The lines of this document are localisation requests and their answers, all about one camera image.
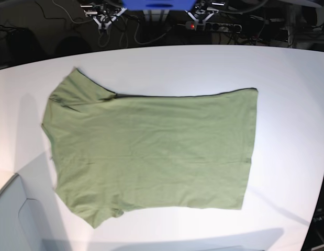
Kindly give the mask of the green T-shirt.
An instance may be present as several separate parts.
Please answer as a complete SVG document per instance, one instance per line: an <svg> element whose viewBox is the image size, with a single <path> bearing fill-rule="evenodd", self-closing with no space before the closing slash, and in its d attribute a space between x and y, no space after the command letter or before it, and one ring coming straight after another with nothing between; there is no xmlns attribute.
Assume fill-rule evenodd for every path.
<svg viewBox="0 0 324 251"><path fill-rule="evenodd" d="M91 227L147 208L242 208L258 91L124 95L73 70L50 94L42 129L56 194Z"/></svg>

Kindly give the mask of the white power strip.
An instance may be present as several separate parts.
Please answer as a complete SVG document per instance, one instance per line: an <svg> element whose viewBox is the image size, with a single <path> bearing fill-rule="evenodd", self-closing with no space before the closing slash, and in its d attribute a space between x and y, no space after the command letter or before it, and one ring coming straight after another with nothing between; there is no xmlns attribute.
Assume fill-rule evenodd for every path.
<svg viewBox="0 0 324 251"><path fill-rule="evenodd" d="M219 22L203 22L198 23L188 21L185 23L188 30L207 31L207 32L223 32L223 33L240 33L242 26L239 24L219 23Z"/></svg>

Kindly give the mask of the blue plastic box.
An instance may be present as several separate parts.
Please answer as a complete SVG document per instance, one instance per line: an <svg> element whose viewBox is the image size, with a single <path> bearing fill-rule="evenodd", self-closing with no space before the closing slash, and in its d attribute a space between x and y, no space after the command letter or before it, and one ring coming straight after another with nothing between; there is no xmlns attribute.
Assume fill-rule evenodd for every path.
<svg viewBox="0 0 324 251"><path fill-rule="evenodd" d="M196 0L122 0L128 10L191 10Z"/></svg>

